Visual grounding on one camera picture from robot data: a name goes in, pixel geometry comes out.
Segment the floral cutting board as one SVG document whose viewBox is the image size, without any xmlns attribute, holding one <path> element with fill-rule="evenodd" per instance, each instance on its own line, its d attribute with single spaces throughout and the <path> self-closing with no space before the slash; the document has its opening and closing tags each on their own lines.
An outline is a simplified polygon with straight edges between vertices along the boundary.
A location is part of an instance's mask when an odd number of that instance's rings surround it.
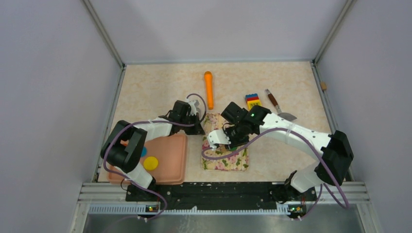
<svg viewBox="0 0 412 233">
<path fill-rule="evenodd" d="M 213 130 L 222 129 L 228 126 L 227 121 L 219 113 L 207 113 L 204 119 L 203 129 L 206 134 Z M 222 157 L 232 152 L 220 152 L 220 146 L 215 150 L 205 151 L 207 157 Z M 221 170 L 221 171 L 246 171 L 249 167 L 249 151 L 244 149 L 234 155 L 219 159 L 210 160 L 205 157 L 201 158 L 201 166 L 204 170 Z"/>
</svg>

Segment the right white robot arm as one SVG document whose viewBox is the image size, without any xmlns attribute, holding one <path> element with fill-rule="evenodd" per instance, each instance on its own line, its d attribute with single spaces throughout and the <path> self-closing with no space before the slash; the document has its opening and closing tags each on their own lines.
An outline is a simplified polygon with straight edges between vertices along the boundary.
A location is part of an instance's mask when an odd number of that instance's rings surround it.
<svg viewBox="0 0 412 233">
<path fill-rule="evenodd" d="M 231 102 L 222 112 L 229 123 L 225 129 L 213 130 L 207 136 L 211 146 L 224 145 L 227 149 L 250 145 L 249 136 L 268 136 L 284 142 L 316 162 L 293 172 L 286 181 L 285 194 L 298 200 L 308 189 L 327 183 L 342 185 L 354 155 L 345 133 L 322 133 L 294 124 L 259 105 L 250 110 Z"/>
</svg>

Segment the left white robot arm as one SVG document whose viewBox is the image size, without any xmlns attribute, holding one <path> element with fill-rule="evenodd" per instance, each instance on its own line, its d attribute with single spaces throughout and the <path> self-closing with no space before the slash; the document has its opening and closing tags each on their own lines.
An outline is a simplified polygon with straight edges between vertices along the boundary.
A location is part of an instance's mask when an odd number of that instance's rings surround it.
<svg viewBox="0 0 412 233">
<path fill-rule="evenodd" d="M 103 167 L 108 170 L 107 165 L 114 166 L 115 174 L 138 185 L 137 194 L 143 200 L 151 200 L 156 193 L 156 188 L 152 185 L 155 178 L 140 162 L 144 144 L 180 131 L 187 135 L 204 135 L 202 120 L 197 100 L 177 100 L 166 115 L 153 120 L 138 121 L 135 124 L 120 120 L 101 149 L 100 157 L 105 161 Z"/>
</svg>

